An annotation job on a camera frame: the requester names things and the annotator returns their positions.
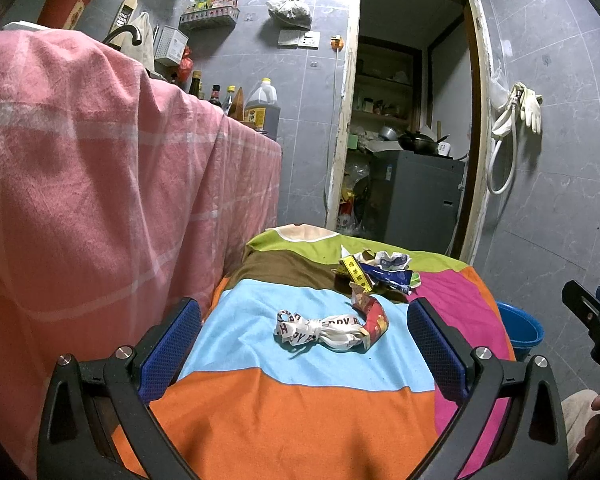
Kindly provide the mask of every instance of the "cable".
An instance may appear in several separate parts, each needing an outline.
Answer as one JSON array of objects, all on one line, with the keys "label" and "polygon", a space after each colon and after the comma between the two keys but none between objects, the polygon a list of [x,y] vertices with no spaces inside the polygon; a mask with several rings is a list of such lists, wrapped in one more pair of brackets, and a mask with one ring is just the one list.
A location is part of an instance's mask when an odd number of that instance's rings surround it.
[{"label": "cable", "polygon": [[331,181],[330,177],[330,167],[329,167],[329,158],[331,151],[331,133],[333,130],[333,115],[336,111],[336,79],[338,77],[338,54],[339,50],[336,48],[336,64],[333,68],[333,103],[331,107],[331,124],[329,125],[329,141],[327,142],[327,167],[326,167],[326,176],[324,178],[324,202],[326,205],[326,211],[324,214],[324,224],[327,223],[327,216],[329,215],[329,183]]},{"label": "cable", "polygon": [[511,169],[509,170],[509,176],[507,177],[507,181],[499,190],[493,189],[493,165],[496,161],[496,157],[498,156],[498,152],[500,151],[500,146],[502,145],[502,137],[498,139],[496,142],[496,147],[493,150],[493,155],[491,155],[491,161],[489,162],[489,169],[487,173],[487,188],[489,192],[494,195],[503,194],[511,183],[513,182],[513,175],[516,171],[516,159],[518,158],[518,138],[516,136],[516,104],[517,99],[513,99],[511,102],[511,141],[513,142],[513,160],[511,161]]}]

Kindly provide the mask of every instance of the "metal rack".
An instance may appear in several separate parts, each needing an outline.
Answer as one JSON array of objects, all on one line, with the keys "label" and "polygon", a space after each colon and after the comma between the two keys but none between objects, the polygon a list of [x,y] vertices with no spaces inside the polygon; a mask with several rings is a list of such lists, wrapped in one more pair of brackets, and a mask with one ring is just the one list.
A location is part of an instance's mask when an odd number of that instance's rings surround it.
[{"label": "metal rack", "polygon": [[240,9],[232,6],[195,10],[181,15],[180,28],[191,30],[194,28],[235,27],[239,15]]}]

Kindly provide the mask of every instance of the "person's hand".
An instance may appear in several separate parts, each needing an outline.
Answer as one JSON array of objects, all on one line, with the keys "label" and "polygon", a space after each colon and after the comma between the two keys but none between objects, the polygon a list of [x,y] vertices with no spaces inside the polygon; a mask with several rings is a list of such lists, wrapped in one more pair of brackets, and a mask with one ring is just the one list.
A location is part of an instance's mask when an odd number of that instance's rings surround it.
[{"label": "person's hand", "polygon": [[[598,394],[598,396],[595,399],[593,399],[593,401],[591,402],[591,409],[594,412],[600,411],[600,394]],[[576,446],[577,454],[581,454],[585,450],[585,448],[587,447],[588,441],[590,439],[592,439],[593,435],[596,433],[596,430],[597,430],[599,424],[600,424],[600,413],[597,413],[589,419],[589,421],[587,422],[587,425],[584,427],[584,436],[582,437],[582,439],[579,441],[578,445]]]}]

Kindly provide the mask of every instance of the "orange stripe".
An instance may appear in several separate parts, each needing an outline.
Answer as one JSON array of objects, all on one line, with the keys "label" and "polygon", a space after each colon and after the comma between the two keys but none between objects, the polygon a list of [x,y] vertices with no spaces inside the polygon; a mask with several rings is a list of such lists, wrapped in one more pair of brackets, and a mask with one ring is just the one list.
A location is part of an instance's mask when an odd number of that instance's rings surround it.
[{"label": "orange stripe", "polygon": [[229,277],[225,276],[222,280],[220,280],[220,283],[218,283],[218,286],[216,286],[215,290],[214,290],[214,296],[211,299],[211,306],[209,307],[209,310],[206,311],[205,317],[203,320],[206,320],[207,317],[209,317],[209,314],[211,314],[213,312],[213,310],[215,309],[216,306],[218,306],[218,301],[220,301],[220,294],[222,294],[222,292],[224,291],[224,288],[226,287],[226,284],[229,283]]},{"label": "orange stripe", "polygon": [[[496,304],[496,300],[493,299],[493,295],[491,294],[487,286],[484,284],[484,281],[480,278],[480,276],[478,276],[478,273],[475,272],[475,269],[471,266],[467,266],[460,271],[460,274],[462,274],[466,279],[468,279],[470,282],[472,282],[475,286],[478,287],[478,291],[480,292],[480,295],[482,296],[483,300],[487,302],[490,309],[494,311],[494,313],[496,314],[496,316],[498,316],[498,319],[502,323],[502,318],[500,317],[500,311],[498,309],[498,305]],[[509,359],[515,361],[516,356],[513,353],[513,347],[511,346],[511,341],[509,341],[508,337],[507,348],[509,349]]]},{"label": "orange stripe", "polygon": [[[195,372],[151,410],[205,480],[395,480],[437,439],[433,392],[288,385],[259,368]],[[113,437],[142,474],[120,427]]]}]

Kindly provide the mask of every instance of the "faucet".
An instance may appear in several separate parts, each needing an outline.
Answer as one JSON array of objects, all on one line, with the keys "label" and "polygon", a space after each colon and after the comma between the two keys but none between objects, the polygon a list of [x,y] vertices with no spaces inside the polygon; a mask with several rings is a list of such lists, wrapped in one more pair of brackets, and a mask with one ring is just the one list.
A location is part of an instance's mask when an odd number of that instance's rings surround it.
[{"label": "faucet", "polygon": [[138,46],[142,44],[142,36],[140,35],[140,31],[135,25],[129,25],[128,23],[126,25],[123,25],[122,27],[118,27],[112,30],[109,33],[109,35],[102,41],[102,43],[104,43],[107,46],[110,46],[111,48],[115,48],[117,51],[120,51],[120,47],[116,44],[112,44],[111,40],[113,40],[113,38],[122,34],[123,32],[131,33],[131,44],[133,46]]}]

